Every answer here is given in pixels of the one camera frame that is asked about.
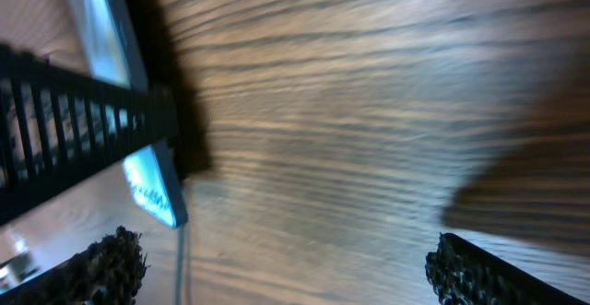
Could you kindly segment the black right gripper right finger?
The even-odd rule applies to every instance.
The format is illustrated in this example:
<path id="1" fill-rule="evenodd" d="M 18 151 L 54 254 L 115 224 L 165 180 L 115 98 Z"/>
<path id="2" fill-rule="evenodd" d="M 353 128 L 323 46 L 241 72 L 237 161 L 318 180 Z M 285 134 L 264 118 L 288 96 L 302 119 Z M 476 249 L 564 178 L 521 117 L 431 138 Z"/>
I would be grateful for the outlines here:
<path id="1" fill-rule="evenodd" d="M 453 233 L 426 255 L 425 272 L 441 304 L 585 305 Z"/>

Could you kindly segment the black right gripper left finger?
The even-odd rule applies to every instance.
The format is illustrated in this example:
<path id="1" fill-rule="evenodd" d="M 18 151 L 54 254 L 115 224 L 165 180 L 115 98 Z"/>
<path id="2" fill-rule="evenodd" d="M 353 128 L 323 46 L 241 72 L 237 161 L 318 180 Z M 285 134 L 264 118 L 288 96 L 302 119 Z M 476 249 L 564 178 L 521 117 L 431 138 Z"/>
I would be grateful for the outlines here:
<path id="1" fill-rule="evenodd" d="M 120 226 L 1 296 L 2 305 L 135 305 L 148 266 L 141 235 Z"/>

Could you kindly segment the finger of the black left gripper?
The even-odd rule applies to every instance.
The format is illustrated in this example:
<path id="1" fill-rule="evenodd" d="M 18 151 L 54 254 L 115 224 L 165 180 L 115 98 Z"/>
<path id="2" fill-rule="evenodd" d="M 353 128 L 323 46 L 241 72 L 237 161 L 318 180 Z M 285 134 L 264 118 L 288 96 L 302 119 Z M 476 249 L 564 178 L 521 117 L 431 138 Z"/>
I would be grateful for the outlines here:
<path id="1" fill-rule="evenodd" d="M 166 92 L 119 88 L 2 45 L 2 224 L 176 132 Z"/>

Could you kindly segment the blue Galaxy smartphone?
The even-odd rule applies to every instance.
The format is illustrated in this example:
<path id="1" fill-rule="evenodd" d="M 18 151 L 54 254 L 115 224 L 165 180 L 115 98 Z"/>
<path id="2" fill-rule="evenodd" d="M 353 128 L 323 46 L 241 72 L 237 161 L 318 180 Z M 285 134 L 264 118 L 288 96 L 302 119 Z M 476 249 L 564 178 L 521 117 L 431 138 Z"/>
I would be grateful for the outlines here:
<path id="1" fill-rule="evenodd" d="M 125 0 L 67 0 L 91 74 L 112 85 L 146 91 L 148 73 Z M 176 229 L 188 221 L 171 153 L 161 140 L 126 157 L 124 175 L 136 204 Z"/>

